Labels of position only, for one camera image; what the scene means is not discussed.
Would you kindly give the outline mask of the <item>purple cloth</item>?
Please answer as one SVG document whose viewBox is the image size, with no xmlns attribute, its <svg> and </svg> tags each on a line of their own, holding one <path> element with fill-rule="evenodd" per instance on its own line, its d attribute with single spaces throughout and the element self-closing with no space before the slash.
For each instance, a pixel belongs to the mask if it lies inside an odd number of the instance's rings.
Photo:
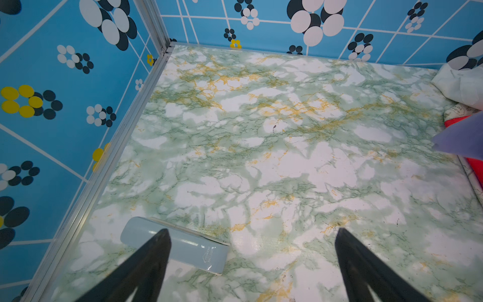
<svg viewBox="0 0 483 302">
<path fill-rule="evenodd" d="M 432 142 L 436 151 L 482 160 L 482 112 L 449 126 Z"/>
</svg>

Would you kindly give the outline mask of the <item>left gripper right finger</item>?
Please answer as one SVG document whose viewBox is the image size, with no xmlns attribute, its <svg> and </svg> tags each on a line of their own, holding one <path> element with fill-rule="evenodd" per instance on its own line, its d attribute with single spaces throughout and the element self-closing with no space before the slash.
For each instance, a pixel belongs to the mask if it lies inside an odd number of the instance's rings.
<svg viewBox="0 0 483 302">
<path fill-rule="evenodd" d="M 428 301 L 345 228 L 338 230 L 335 250 L 349 301 Z"/>
</svg>

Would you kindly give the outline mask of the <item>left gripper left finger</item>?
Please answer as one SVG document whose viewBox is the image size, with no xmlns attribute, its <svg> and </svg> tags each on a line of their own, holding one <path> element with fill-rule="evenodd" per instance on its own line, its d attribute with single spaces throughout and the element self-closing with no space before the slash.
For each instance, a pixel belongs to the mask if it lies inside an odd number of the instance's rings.
<svg viewBox="0 0 483 302">
<path fill-rule="evenodd" d="M 78 301 L 157 301 L 172 247 L 162 229 Z"/>
</svg>

